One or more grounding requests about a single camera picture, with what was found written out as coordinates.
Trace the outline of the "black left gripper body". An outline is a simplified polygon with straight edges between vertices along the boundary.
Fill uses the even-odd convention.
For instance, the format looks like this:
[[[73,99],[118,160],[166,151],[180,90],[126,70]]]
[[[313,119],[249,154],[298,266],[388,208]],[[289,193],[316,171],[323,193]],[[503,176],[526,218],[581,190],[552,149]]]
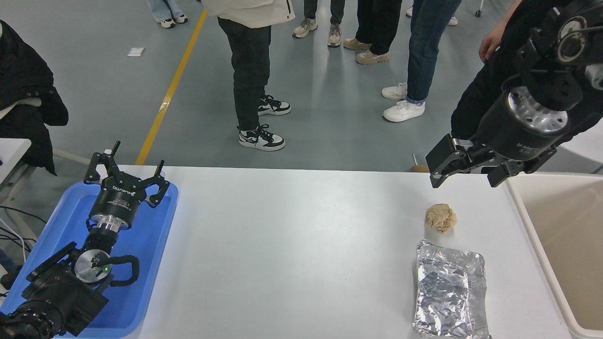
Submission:
[[[112,216],[121,220],[121,225],[132,225],[140,204],[147,197],[144,187],[120,187],[118,180],[107,177],[101,181],[101,190],[89,218],[95,223],[101,217]]]

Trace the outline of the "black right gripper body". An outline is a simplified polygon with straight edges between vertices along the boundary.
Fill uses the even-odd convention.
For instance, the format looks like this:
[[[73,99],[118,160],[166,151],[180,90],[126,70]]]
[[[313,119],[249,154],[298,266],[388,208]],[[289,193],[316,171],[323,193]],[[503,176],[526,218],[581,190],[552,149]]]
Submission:
[[[534,159],[565,133],[565,112],[541,105],[528,89],[506,90],[483,116],[474,135],[507,159]]]

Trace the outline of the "person's hand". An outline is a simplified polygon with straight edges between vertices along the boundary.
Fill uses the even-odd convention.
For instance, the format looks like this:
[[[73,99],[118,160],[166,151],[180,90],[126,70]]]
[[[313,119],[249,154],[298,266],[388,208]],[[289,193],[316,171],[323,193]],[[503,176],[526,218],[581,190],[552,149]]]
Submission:
[[[486,64],[487,61],[495,54],[496,49],[500,46],[502,35],[504,33],[504,26],[496,25],[481,41],[478,55],[480,56],[481,62]]]

